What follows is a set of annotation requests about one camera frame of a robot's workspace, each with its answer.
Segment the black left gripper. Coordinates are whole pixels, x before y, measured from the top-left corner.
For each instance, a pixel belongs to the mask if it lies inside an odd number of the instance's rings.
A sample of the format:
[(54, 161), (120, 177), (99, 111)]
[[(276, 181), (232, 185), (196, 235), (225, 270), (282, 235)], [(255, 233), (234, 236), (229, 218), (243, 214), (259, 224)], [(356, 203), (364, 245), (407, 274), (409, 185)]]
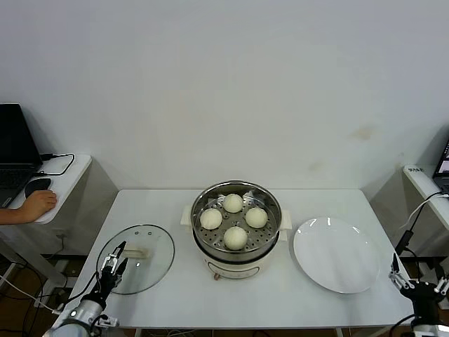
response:
[(126, 241), (121, 242), (112, 253), (104, 259), (100, 273), (100, 278), (93, 288), (94, 300), (98, 303), (105, 303), (112, 290), (121, 282), (128, 260), (124, 259), (118, 264), (119, 258), (126, 246)]

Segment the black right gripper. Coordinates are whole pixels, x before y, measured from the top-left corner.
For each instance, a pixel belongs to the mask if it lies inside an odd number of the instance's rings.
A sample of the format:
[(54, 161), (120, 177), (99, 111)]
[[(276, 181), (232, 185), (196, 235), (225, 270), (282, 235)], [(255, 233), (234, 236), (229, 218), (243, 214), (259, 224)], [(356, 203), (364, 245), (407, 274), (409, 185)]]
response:
[(411, 300), (413, 312), (420, 322), (439, 322), (438, 304), (448, 292), (448, 277), (441, 267), (435, 267), (437, 284), (408, 281), (401, 273), (396, 253), (393, 253), (389, 279), (403, 296)]

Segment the bare person hand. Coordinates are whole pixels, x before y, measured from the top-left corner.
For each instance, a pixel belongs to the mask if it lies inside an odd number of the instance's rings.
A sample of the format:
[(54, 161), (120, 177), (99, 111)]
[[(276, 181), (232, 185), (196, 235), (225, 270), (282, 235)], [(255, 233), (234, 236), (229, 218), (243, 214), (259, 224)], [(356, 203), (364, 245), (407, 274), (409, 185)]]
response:
[(37, 190), (31, 193), (24, 201), (21, 209), (23, 211), (24, 222), (31, 223), (40, 218), (43, 214), (55, 208), (57, 196), (51, 190)]

